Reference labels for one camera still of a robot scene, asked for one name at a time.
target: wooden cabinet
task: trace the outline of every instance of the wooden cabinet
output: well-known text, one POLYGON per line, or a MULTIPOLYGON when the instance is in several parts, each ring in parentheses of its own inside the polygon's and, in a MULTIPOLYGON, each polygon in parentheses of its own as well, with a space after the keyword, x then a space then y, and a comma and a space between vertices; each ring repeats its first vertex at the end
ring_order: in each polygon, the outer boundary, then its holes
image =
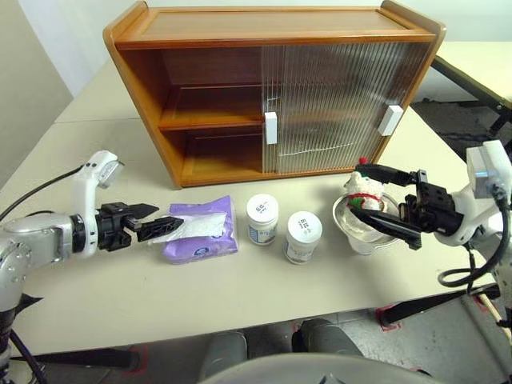
POLYGON ((375 7, 149 8, 106 46, 177 186, 351 171, 376 161, 390 105, 407 108, 445 34, 375 7), (277 115, 269 143, 265 113, 277 115))

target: white wall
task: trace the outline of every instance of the white wall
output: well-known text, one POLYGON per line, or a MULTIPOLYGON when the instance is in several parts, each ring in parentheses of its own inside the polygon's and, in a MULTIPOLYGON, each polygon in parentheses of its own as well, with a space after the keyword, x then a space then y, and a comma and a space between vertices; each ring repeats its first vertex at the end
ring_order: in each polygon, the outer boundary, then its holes
MULTIPOLYGON (((19 0, 71 93, 76 95, 108 57, 102 29, 134 0, 19 0)), ((379 0, 148 0, 150 6, 370 5, 379 0)), ((512 41, 511 0, 401 0, 447 25, 446 40, 512 41)), ((418 96, 465 96, 429 73, 418 96)))

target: table surface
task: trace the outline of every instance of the table surface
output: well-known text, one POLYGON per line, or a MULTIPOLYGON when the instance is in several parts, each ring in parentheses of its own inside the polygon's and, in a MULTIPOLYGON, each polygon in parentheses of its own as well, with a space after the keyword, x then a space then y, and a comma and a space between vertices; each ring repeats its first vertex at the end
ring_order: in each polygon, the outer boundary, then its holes
MULTIPOLYGON (((0 209, 84 163, 96 150, 108 149, 126 167, 111 188, 98 190, 97 206, 145 202, 165 210, 172 202, 201 203, 229 194, 239 252, 173 266, 160 246, 135 243, 36 270, 25 292, 44 300, 23 311, 14 324, 33 353, 151 342, 385 306, 445 293, 438 274, 466 266, 463 248, 444 246, 431 234, 423 235, 423 248, 415 252, 397 242, 371 256, 356 255, 331 218, 346 174, 173 190, 123 89, 107 63, 5 184, 0 209), (253 245, 246 234, 245 204, 258 193, 272 194, 280 204, 278 237, 270 246, 253 245), (286 220, 298 210, 315 213, 324 229, 314 259, 303 266, 290 264, 282 253, 286 220)), ((404 113, 381 163, 428 170, 430 182, 448 191, 467 184, 463 161, 412 109, 404 113)), ((397 200, 413 192, 412 187, 388 188, 397 200)), ((72 198, 71 180, 64 180, 33 196, 10 217, 42 209, 71 213, 72 198)))
POLYGON ((444 42, 437 56, 512 108, 512 42, 444 42))

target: ribbed glass door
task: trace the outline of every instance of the ribbed glass door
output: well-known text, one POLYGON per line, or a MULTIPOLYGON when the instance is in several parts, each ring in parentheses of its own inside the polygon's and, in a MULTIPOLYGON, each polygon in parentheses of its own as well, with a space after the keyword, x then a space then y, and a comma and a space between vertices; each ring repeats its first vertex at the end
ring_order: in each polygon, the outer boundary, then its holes
POLYGON ((428 43, 262 48, 262 108, 278 116, 278 143, 263 137, 265 173, 354 166, 372 158, 388 105, 401 105, 428 43))

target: clear bowl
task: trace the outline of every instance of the clear bowl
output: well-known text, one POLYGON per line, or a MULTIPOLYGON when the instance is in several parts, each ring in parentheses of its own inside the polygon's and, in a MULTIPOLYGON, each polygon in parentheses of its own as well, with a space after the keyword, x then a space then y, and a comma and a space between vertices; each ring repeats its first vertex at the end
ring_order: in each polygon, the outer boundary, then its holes
MULTIPOLYGON (((348 195, 345 194, 333 204, 333 220, 340 231, 348 237, 350 245, 356 252, 371 254, 374 249, 389 246, 398 240, 393 236, 381 234, 371 228, 368 230, 355 230, 348 226, 346 216, 352 213, 350 208, 346 206, 347 200, 348 195)), ((397 202, 388 194, 383 194, 382 200, 386 204, 386 213, 398 216, 397 202)))

